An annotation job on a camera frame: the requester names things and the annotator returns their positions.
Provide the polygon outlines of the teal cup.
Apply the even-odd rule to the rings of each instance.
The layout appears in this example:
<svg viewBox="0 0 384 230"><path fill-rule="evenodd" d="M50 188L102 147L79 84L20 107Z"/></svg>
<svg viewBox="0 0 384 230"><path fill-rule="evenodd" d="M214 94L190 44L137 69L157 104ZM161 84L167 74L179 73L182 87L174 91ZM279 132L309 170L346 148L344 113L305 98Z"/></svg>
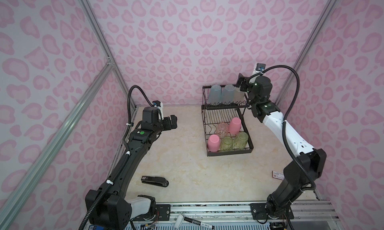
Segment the teal cup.
<svg viewBox="0 0 384 230"><path fill-rule="evenodd" d="M221 103L222 87L221 85L212 85L209 91L207 103L210 105L219 105Z"/></svg>
<svg viewBox="0 0 384 230"><path fill-rule="evenodd" d="M235 97L235 86L232 84L227 84L222 88L221 101L225 105L233 103Z"/></svg>

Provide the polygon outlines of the pink cup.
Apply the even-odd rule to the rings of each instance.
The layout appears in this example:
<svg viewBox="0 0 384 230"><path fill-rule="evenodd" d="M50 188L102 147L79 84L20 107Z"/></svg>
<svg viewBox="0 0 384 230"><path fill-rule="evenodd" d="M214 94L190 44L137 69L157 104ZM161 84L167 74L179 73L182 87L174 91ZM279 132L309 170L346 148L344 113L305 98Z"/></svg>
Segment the pink cup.
<svg viewBox="0 0 384 230"><path fill-rule="evenodd" d="M216 134L211 135L207 142L208 151L218 152L220 149L220 144L221 144L220 137Z"/></svg>
<svg viewBox="0 0 384 230"><path fill-rule="evenodd" d="M232 136L236 136L240 133L242 127L242 121L239 117L235 117L231 120L229 127L228 127L228 133Z"/></svg>

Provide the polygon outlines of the pink cup front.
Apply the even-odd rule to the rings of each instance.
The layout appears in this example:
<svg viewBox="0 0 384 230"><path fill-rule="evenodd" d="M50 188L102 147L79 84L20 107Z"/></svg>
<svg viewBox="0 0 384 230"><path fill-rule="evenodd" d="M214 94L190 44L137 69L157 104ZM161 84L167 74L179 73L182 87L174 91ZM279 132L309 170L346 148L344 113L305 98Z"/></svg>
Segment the pink cup front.
<svg viewBox="0 0 384 230"><path fill-rule="evenodd" d="M216 134L211 135L207 142L208 151L218 152L220 149L220 144L221 144L220 137Z"/></svg>

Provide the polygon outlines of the orange translucent cup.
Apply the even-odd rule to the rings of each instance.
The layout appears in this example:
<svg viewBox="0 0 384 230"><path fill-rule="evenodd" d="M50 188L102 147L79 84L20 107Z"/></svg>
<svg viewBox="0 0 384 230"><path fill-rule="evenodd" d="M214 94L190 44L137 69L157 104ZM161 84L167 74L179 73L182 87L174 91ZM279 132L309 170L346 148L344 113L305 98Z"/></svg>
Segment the orange translucent cup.
<svg viewBox="0 0 384 230"><path fill-rule="evenodd" d="M220 123L216 127L215 134L219 136L220 139L223 139L227 136L229 124L228 123Z"/></svg>

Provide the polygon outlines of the green cup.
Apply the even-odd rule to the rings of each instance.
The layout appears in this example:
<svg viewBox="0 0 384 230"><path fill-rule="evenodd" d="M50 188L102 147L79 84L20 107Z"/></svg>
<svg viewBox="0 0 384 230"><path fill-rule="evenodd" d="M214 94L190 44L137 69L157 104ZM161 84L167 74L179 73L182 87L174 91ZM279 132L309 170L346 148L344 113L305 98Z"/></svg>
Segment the green cup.
<svg viewBox="0 0 384 230"><path fill-rule="evenodd" d="M243 150L248 144L249 135L246 132L239 132L234 140L234 149Z"/></svg>
<svg viewBox="0 0 384 230"><path fill-rule="evenodd" d="M230 136L226 136L222 139L221 145L220 145L220 151L227 152L232 151L234 145L234 139Z"/></svg>

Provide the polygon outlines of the yellow-green cup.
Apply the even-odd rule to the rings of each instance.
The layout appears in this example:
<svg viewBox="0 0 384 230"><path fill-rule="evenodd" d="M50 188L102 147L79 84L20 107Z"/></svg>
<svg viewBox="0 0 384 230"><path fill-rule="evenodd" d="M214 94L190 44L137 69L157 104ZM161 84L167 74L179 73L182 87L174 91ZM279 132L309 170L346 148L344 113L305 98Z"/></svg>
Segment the yellow-green cup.
<svg viewBox="0 0 384 230"><path fill-rule="evenodd" d="M239 87L235 88L234 103L239 106L246 104L245 93Z"/></svg>

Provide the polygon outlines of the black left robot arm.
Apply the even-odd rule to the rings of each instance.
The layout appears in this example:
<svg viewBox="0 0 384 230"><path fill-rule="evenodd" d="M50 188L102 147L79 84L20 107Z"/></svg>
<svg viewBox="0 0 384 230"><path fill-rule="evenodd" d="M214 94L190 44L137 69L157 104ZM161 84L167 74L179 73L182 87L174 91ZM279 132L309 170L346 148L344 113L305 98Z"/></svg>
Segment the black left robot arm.
<svg viewBox="0 0 384 230"><path fill-rule="evenodd" d="M162 132L177 128L177 121L175 115L165 117L157 106L143 110L142 121L123 137L126 152L106 181L97 190L88 191L85 197L87 213L79 226L81 230L85 229L87 223L123 230L139 216L149 220L155 217L154 197L139 195L127 201L126 192L140 161Z"/></svg>

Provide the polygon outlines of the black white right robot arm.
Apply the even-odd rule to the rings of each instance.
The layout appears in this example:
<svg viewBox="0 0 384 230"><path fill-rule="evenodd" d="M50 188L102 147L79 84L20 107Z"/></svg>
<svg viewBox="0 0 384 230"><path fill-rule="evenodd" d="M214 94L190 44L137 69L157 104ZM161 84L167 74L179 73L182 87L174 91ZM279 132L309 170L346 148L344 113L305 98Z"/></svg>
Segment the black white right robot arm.
<svg viewBox="0 0 384 230"><path fill-rule="evenodd" d="M292 158L284 168L283 181L267 198L265 212L268 217L276 219L285 215L303 192L316 189L315 180L322 175L327 154L309 144L270 100L273 85L268 77L239 74L236 87L247 93L253 116L274 133Z"/></svg>

